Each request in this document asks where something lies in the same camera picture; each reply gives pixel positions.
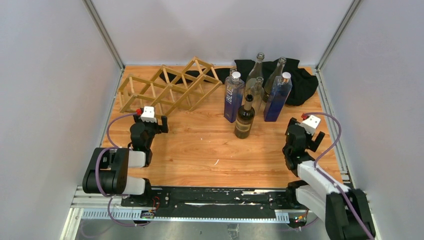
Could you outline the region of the blue BLU labelled bottle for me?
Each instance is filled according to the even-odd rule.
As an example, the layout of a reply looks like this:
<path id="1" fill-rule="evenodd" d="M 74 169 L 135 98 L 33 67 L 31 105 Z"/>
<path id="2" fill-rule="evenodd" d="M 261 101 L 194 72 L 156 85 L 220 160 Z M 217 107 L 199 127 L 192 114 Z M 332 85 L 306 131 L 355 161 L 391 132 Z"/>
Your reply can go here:
<path id="1" fill-rule="evenodd" d="M 277 121 L 293 87 L 291 77 L 286 71 L 275 78 L 263 112 L 265 122 Z"/>

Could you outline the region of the dark bottle grey cap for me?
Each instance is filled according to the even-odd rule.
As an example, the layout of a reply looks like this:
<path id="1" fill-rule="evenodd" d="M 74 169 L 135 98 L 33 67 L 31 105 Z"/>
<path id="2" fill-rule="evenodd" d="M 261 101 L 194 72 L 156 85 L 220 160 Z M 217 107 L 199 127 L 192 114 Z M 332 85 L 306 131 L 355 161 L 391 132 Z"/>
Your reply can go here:
<path id="1" fill-rule="evenodd" d="M 245 97 L 244 104 L 240 106 L 237 110 L 234 134 L 239 139 L 246 139 L 250 134 L 255 117 L 253 100 L 253 95 L 247 94 Z"/>

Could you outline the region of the clear bottle white label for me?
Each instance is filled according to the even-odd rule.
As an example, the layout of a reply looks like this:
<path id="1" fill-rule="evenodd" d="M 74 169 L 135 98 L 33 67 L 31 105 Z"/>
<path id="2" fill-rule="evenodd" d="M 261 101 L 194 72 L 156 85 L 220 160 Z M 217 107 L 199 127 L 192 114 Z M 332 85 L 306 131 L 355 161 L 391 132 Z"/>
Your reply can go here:
<path id="1" fill-rule="evenodd" d="M 277 65 L 275 70 L 272 72 L 272 74 L 268 77 L 268 79 L 265 82 L 264 85 L 264 95 L 263 95 L 263 102 L 266 103 L 268 101 L 268 98 L 270 96 L 270 93 L 272 91 L 272 87 L 275 81 L 276 77 L 280 77 L 283 73 L 283 69 L 286 65 L 287 59 L 285 57 L 280 57 L 278 59 Z"/>

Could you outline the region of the clear square bottle silver cap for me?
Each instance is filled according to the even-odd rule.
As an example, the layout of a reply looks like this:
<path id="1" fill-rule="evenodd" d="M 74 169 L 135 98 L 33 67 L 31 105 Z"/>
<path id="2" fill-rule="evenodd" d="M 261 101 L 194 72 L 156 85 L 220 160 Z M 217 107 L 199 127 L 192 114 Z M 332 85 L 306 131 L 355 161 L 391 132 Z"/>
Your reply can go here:
<path id="1" fill-rule="evenodd" d="M 265 94 L 265 90 L 263 88 L 263 81 L 263 77 L 257 77 L 254 81 L 254 84 L 248 89 L 248 94 L 253 96 L 251 106 L 254 109 L 256 116 L 260 112 L 261 104 L 263 102 L 263 97 Z"/>

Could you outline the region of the clear bottle gold black label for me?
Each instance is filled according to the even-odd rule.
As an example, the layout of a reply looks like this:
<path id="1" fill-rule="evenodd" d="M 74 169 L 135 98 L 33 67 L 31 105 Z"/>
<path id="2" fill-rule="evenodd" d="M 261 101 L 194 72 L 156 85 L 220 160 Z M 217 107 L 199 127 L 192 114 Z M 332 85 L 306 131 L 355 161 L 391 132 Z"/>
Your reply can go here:
<path id="1" fill-rule="evenodd" d="M 244 95 L 249 94 L 249 89 L 255 85 L 257 78 L 263 78 L 263 60 L 265 58 L 265 54 L 263 52 L 259 52 L 256 56 L 255 64 L 247 76 L 245 82 Z"/>

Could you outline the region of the blue bottle silver cap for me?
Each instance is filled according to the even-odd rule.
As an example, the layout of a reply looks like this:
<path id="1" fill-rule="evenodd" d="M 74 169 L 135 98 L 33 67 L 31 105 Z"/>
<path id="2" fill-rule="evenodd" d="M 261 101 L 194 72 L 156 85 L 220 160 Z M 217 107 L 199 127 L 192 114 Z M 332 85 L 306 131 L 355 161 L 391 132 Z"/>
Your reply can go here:
<path id="1" fill-rule="evenodd" d="M 241 79 L 241 73 L 234 71 L 225 80 L 224 117 L 233 123 L 236 120 L 237 111 L 242 105 L 242 97 L 245 90 L 245 82 Z"/>

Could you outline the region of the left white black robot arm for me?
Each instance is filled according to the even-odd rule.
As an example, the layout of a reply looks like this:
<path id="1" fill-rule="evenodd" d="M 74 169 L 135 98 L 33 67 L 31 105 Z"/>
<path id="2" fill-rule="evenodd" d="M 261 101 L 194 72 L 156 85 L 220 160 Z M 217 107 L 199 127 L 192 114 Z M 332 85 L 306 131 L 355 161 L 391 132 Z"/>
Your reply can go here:
<path id="1" fill-rule="evenodd" d="M 131 177 L 130 168 L 147 168 L 152 161 L 151 149 L 154 137 L 168 133 L 168 118 L 161 116 L 147 120 L 140 114 L 131 113 L 127 117 L 134 119 L 130 127 L 130 143 L 126 147 L 97 147 L 82 180 L 82 189 L 86 194 L 101 194 L 104 197 L 126 196 L 130 201 L 142 207 L 159 204 L 152 185 L 147 178 Z"/>

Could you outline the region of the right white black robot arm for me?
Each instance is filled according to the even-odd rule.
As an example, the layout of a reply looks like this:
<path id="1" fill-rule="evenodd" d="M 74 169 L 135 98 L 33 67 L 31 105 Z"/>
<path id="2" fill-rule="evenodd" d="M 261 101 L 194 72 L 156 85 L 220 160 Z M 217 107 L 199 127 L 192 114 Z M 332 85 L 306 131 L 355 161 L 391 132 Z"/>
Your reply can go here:
<path id="1" fill-rule="evenodd" d="M 315 152 L 325 133 L 315 136 L 321 122 L 304 114 L 299 122 L 291 118 L 282 148 L 287 168 L 299 178 L 286 188 L 285 201 L 292 209 L 301 206 L 322 220 L 331 240 L 373 240 L 376 229 L 366 193 L 338 182 L 326 173 L 308 151 Z"/>

